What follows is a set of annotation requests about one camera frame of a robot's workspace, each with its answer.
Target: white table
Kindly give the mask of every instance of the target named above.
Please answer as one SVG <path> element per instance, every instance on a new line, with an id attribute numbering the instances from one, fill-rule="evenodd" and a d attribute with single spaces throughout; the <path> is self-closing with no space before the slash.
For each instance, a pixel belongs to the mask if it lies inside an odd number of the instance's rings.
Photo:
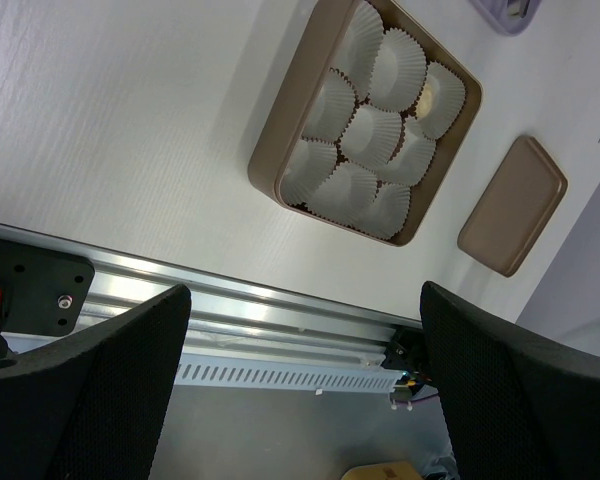
<path id="1" fill-rule="evenodd" d="M 545 0 L 515 38 L 464 0 L 404 1 L 484 101 L 403 248 L 286 211 L 247 180 L 313 4 L 0 0 L 0 222 L 408 317 L 434 280 L 515 321 L 600 181 L 600 0 Z M 570 186 L 505 279 L 456 238 L 525 132 Z"/>

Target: cupcake liner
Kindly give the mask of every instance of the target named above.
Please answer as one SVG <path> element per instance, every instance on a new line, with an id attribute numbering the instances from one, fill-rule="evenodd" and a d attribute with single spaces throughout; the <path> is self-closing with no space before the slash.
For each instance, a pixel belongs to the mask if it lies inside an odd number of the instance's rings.
<path id="1" fill-rule="evenodd" d="M 404 122 L 404 143 L 389 163 L 378 169 L 378 179 L 413 187 L 420 183 L 429 169 L 436 151 L 436 142 L 425 137 L 419 122 L 407 117 Z"/>
<path id="2" fill-rule="evenodd" d="M 458 118 L 465 96 L 462 80 L 439 63 L 430 64 L 416 104 L 416 117 L 424 134 L 434 140 L 442 137 Z"/>
<path id="3" fill-rule="evenodd" d="M 333 171 L 337 159 L 335 145 L 298 140 L 280 184 L 282 200 L 287 205 L 299 205 L 308 201 Z"/>
<path id="4" fill-rule="evenodd" d="M 384 34 L 373 67 L 369 100 L 391 112 L 407 110 L 418 98 L 427 59 L 418 42 L 397 28 Z"/>
<path id="5" fill-rule="evenodd" d="M 311 213 L 344 226 L 353 225 L 373 202 L 376 176 L 353 163 L 341 163 L 307 202 Z"/>
<path id="6" fill-rule="evenodd" d="M 382 43 L 384 28 L 380 14 L 361 1 L 336 52 L 332 66 L 344 73 L 364 100 L 369 91 L 371 71 Z"/>
<path id="7" fill-rule="evenodd" d="M 354 226 L 368 235 L 388 240 L 404 226 L 410 203 L 409 187 L 385 184 Z"/>
<path id="8" fill-rule="evenodd" d="M 340 148 L 347 159 L 374 170 L 387 164 L 401 133 L 402 118 L 398 113 L 363 105 L 342 135 Z"/>
<path id="9" fill-rule="evenodd" d="M 338 72 L 327 72 L 302 135 L 335 142 L 349 123 L 355 106 L 356 96 L 349 83 Z"/>

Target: bolt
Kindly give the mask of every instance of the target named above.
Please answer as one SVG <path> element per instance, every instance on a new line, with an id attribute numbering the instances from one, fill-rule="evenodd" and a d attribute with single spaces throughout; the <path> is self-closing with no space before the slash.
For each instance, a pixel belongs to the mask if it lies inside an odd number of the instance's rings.
<path id="1" fill-rule="evenodd" d="M 63 310 L 66 310 L 67 308 L 69 308 L 72 303 L 73 303 L 73 298 L 71 298 L 71 295 L 61 295 L 58 298 L 58 306 L 60 308 L 62 308 Z"/>

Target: floor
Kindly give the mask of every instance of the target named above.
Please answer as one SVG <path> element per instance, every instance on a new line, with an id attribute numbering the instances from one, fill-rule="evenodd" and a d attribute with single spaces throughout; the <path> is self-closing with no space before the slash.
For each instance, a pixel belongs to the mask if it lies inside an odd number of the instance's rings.
<path id="1" fill-rule="evenodd" d="M 375 394 L 175 387 L 151 480 L 337 480 L 352 467 L 447 448 L 437 399 L 390 409 Z"/>

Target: chocolate in paper cup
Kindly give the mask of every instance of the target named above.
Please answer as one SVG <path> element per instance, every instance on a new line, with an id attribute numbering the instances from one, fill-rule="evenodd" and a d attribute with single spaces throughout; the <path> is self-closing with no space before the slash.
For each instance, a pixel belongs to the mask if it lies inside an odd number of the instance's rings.
<path id="1" fill-rule="evenodd" d="M 407 220 L 411 190 L 404 185 L 384 184 L 373 203 L 360 215 L 354 227 L 381 240 L 398 233 Z"/>
<path id="2" fill-rule="evenodd" d="M 344 162 L 336 167 L 307 202 L 311 213 L 349 227 L 373 202 L 376 176 L 359 165 Z"/>
<path id="3" fill-rule="evenodd" d="M 351 120 L 355 106 L 351 85 L 337 71 L 330 70 L 313 102 L 302 135 L 335 142 Z"/>
<path id="4" fill-rule="evenodd" d="M 462 80 L 441 64 L 431 63 L 416 104 L 416 117 L 424 134 L 434 140 L 442 137 L 458 118 L 465 97 Z"/>
<path id="5" fill-rule="evenodd" d="M 378 179 L 412 187 L 420 183 L 429 169 L 436 142 L 429 140 L 414 117 L 404 122 L 404 142 L 396 156 L 378 169 Z"/>
<path id="6" fill-rule="evenodd" d="M 407 110 L 418 98 L 427 59 L 418 42 L 398 28 L 384 34 L 371 76 L 371 104 L 391 112 Z"/>
<path id="7" fill-rule="evenodd" d="M 308 201 L 333 172 L 337 160 L 338 151 L 335 145 L 298 140 L 280 184 L 282 200 L 287 205 L 299 205 Z"/>
<path id="8" fill-rule="evenodd" d="M 356 110 L 342 135 L 340 149 L 350 161 L 375 170 L 387 164 L 402 132 L 402 118 L 371 105 Z"/>
<path id="9" fill-rule="evenodd" d="M 361 1 L 333 60 L 332 67 L 347 76 L 360 100 L 367 97 L 383 32 L 380 14 L 369 3 Z"/>

